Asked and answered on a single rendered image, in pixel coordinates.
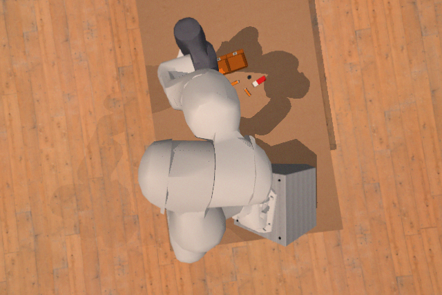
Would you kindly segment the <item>orange three-compartment bin rack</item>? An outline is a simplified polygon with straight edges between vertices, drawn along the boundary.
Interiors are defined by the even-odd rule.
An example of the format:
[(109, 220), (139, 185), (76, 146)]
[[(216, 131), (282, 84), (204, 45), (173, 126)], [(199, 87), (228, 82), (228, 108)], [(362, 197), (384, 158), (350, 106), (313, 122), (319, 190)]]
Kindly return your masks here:
[(247, 68), (247, 59), (243, 49), (217, 57), (219, 72), (223, 75)]

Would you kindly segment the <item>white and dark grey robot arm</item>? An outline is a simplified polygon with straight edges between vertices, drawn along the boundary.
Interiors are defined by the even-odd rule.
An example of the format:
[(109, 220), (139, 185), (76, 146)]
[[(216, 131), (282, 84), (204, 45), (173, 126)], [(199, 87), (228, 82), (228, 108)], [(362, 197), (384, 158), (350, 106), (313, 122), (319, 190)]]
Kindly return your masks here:
[(267, 154), (251, 135), (240, 134), (238, 94), (219, 72), (201, 25), (183, 18), (174, 37), (178, 56), (163, 61), (157, 76), (169, 104), (183, 111), (195, 137), (207, 141), (153, 142), (142, 156), (138, 182), (160, 213), (167, 209), (176, 258), (194, 263), (220, 244), (230, 217), (272, 232), (277, 193)]

